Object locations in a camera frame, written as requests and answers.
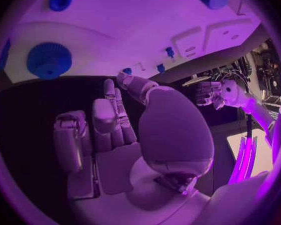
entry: white robot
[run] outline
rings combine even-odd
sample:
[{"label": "white robot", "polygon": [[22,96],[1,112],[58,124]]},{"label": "white robot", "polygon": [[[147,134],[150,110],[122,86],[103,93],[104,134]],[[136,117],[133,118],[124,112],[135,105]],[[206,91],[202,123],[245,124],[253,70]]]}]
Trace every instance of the white robot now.
[{"label": "white robot", "polygon": [[[256,202],[250,194],[266,174],[241,186],[225,185],[212,197],[194,188],[212,166],[214,143],[188,98],[123,72],[116,80],[145,106],[139,141],[111,79],[104,82],[105,98],[93,102],[94,145],[83,111],[61,114],[54,125],[56,153],[68,174],[67,196],[81,224],[233,224],[229,216],[242,216],[246,204]],[[271,144],[273,119],[235,81],[201,83],[197,103],[242,108],[256,118]],[[240,197],[246,190],[247,197]]]}]

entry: humanoid robot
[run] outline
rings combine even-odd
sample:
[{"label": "humanoid robot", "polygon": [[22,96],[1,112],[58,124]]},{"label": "humanoid robot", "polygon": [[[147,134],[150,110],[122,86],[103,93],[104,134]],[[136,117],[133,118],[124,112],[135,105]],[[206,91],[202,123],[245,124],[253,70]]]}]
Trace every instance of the humanoid robot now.
[{"label": "humanoid robot", "polygon": [[[79,221],[155,225],[203,224],[209,219],[211,224],[224,224],[221,217],[212,218],[214,206],[219,213],[229,212],[238,191],[255,193],[265,174],[241,188],[237,183],[224,186],[211,198],[200,193],[194,186],[212,166],[214,143],[198,108],[177,90],[154,81],[124,72],[116,80],[145,106],[139,141],[111,79],[104,82],[105,98],[93,102],[93,145],[83,111],[60,114],[54,125],[57,157],[68,174],[67,196]],[[211,103],[216,109],[226,105],[251,113],[272,143],[273,119],[235,81],[202,82],[197,104]],[[221,203],[223,194],[228,202]],[[252,203],[250,195],[241,202]],[[241,212],[236,206],[231,215]]]}]

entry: white surface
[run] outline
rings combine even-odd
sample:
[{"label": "white surface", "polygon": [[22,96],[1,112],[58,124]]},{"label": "white surface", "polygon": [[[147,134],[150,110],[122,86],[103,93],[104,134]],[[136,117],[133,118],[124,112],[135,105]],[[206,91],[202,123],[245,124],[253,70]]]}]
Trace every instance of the white surface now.
[{"label": "white surface", "polygon": [[[10,36],[5,71],[13,83],[36,78],[26,60],[42,42],[71,51],[73,65],[64,76],[115,76],[131,67],[134,75],[149,78],[159,64],[169,69],[241,45],[260,24],[252,12],[238,15],[230,6],[211,10],[199,0],[73,0],[62,12],[51,11],[48,1],[35,1]],[[190,37],[177,41],[189,31]],[[174,59],[167,47],[174,49]],[[195,47],[195,54],[183,54],[182,47]]]},{"label": "white surface", "polygon": [[[246,132],[227,137],[227,141],[232,149],[235,159],[238,157],[241,137],[245,137]],[[256,157],[251,177],[261,172],[271,171],[273,169],[272,150],[265,140],[266,133],[261,129],[252,130],[252,138],[257,137]]]}]

